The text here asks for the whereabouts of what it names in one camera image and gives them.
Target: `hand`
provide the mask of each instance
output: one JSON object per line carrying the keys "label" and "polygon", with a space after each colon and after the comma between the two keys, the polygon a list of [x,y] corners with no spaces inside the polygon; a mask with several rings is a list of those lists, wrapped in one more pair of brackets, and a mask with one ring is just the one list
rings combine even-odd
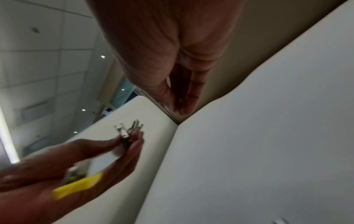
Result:
{"label": "hand", "polygon": [[97,198],[129,176],[135,169],[143,146],[143,133],[132,132],[127,152],[103,173],[93,187],[54,200],[52,191],[60,187],[65,171],[78,161],[117,147],[122,139],[107,141],[79,139],[45,149],[0,173],[0,220],[2,224],[52,223],[74,209]]}
{"label": "hand", "polygon": [[196,108],[245,2],[86,1],[129,81],[182,116]]}

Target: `yellow plastic piece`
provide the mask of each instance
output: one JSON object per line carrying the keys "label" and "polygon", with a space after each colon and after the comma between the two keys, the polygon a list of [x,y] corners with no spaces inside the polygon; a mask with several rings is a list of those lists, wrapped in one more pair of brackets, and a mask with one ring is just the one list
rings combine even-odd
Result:
{"label": "yellow plastic piece", "polygon": [[59,200],[62,199],[63,197],[68,196],[69,194],[90,189],[91,187],[94,187],[101,180],[101,177],[102,177],[102,172],[97,173],[93,176],[89,176],[87,178],[83,178],[76,182],[64,185],[62,187],[59,187],[53,190],[53,197],[55,200]]}

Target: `small electronic component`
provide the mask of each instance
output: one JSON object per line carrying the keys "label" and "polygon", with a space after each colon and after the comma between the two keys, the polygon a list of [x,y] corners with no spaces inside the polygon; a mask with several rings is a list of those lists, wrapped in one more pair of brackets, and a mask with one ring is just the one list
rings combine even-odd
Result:
{"label": "small electronic component", "polygon": [[101,179],[105,168],[124,155],[131,144],[130,133],[134,130],[140,131],[143,124],[135,120],[129,129],[126,129],[123,123],[120,126],[113,127],[122,137],[122,143],[116,148],[97,157],[85,159],[75,163],[70,167],[62,180],[62,187],[53,191],[55,199],[59,200],[71,193],[85,190],[95,186]]}

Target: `yellow tape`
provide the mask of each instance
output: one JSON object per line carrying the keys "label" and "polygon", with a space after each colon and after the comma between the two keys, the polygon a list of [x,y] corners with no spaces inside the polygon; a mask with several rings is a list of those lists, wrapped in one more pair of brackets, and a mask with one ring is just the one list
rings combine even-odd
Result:
{"label": "yellow tape", "polygon": [[102,172],[97,173],[93,176],[89,176],[87,178],[83,178],[76,182],[64,185],[62,187],[59,187],[53,190],[53,197],[55,200],[59,200],[62,199],[63,197],[68,196],[69,194],[90,189],[100,181],[101,177],[102,177]]}

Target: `ceiling light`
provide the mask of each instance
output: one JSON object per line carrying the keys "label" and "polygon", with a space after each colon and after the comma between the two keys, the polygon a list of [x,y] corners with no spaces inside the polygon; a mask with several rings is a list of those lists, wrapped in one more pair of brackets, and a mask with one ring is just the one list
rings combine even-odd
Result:
{"label": "ceiling light", "polygon": [[12,142],[10,131],[8,130],[3,111],[0,107],[0,140],[5,148],[8,159],[12,164],[20,161],[14,143]]}

